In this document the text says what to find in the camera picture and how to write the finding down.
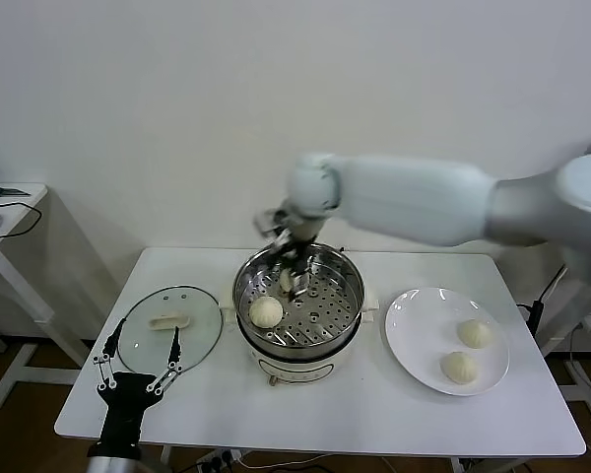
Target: glass lid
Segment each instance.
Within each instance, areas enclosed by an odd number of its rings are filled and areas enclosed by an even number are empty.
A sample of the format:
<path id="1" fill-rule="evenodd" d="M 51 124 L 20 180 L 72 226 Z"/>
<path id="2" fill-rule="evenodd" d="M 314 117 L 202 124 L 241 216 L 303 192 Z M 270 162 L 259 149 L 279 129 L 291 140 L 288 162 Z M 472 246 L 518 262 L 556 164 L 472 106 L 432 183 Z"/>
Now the glass lid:
<path id="1" fill-rule="evenodd" d="M 192 286 L 161 289 L 135 304 L 125 317 L 118 357 L 132 372 L 159 375 L 179 327 L 182 372 L 197 366 L 213 349 L 223 326 L 219 304 Z"/>

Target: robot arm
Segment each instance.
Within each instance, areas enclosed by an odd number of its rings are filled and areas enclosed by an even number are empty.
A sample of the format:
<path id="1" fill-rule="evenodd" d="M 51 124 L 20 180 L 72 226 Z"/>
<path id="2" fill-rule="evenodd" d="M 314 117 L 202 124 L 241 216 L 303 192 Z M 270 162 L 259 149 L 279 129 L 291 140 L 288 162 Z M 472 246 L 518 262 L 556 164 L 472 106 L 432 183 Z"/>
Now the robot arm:
<path id="1" fill-rule="evenodd" d="M 437 246 L 552 241 L 591 279 L 591 155 L 513 180 L 434 160 L 306 156 L 289 177 L 282 207 L 257 223 L 278 236 L 280 250 L 315 240 L 330 217 Z"/>

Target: steamed bun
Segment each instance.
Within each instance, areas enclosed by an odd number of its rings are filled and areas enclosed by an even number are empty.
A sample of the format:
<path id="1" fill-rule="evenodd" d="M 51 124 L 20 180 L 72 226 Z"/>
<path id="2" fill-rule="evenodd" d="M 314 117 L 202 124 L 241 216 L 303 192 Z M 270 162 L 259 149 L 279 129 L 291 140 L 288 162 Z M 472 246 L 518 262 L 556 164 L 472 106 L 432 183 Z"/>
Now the steamed bun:
<path id="1" fill-rule="evenodd" d="M 259 328 L 272 328 L 283 318 L 283 306 L 270 296 L 263 296 L 252 303 L 249 318 Z"/>
<path id="2" fill-rule="evenodd" d="M 473 382 L 480 370 L 475 359 L 463 352 L 452 352 L 443 357 L 440 368 L 446 377 L 458 384 Z"/>
<path id="3" fill-rule="evenodd" d="M 457 336 L 471 348 L 486 348 L 493 341 L 493 331 L 489 325 L 475 318 L 460 323 Z"/>

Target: white wall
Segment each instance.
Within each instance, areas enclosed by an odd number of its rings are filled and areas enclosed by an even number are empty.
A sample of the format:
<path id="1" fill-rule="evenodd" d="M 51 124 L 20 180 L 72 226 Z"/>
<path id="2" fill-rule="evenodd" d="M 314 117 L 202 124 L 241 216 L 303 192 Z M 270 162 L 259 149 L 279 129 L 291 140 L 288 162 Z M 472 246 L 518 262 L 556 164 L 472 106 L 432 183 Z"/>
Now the white wall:
<path id="1" fill-rule="evenodd" d="M 590 144 L 591 0 L 0 2 L 0 180 L 46 182 L 116 285 L 145 245 L 259 246 L 300 152 L 515 177 Z M 508 254 L 520 298 L 557 265 Z"/>

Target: white table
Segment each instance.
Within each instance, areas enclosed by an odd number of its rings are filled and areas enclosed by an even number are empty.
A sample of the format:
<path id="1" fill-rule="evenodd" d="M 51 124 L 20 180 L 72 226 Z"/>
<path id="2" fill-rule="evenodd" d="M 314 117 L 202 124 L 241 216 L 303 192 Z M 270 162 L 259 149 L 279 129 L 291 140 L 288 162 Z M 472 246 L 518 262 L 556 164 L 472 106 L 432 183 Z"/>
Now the white table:
<path id="1" fill-rule="evenodd" d="M 218 298 L 250 253 L 146 249 L 93 353 L 100 351 L 132 305 L 155 290 L 195 285 Z M 271 387 L 266 374 L 252 363 L 236 324 L 228 324 L 206 360 L 147 411 L 142 441 L 474 458 L 575 456 L 585 451 L 558 387 L 488 256 L 348 254 L 377 293 L 382 313 L 396 296 L 420 286 L 459 291 L 483 305 L 501 324 L 510 344 L 510 370 L 501 384 L 471 398 L 425 387 L 393 358 L 381 337 L 379 316 L 362 325 L 351 358 L 327 379 Z M 86 363 L 55 423 L 57 434 L 99 437 L 105 406 L 96 393 L 97 376 L 92 362 Z M 521 460 L 480 464 L 476 470 L 504 471 L 517 461 Z"/>
<path id="2" fill-rule="evenodd" d="M 46 186 L 43 184 L 0 183 L 0 187 L 17 188 L 30 194 L 30 196 L 0 197 L 0 205 L 22 202 L 34 207 L 46 194 Z M 29 212 L 30 209 L 21 205 L 1 207 L 0 235 L 7 235 L 11 232 Z M 54 310 L 34 290 L 1 251 L 0 274 L 13 287 L 19 297 L 19 302 L 37 326 L 59 345 L 70 358 L 79 364 L 79 366 L 82 366 L 88 355 L 88 348 L 55 316 Z M 4 348 L 4 344 L 0 341 L 0 350 Z M 76 379 L 76 371 L 74 370 L 27 367 L 27 362 L 33 355 L 34 350 L 35 345 L 33 344 L 27 344 L 22 347 L 0 380 L 0 407 L 18 381 L 72 384 Z"/>

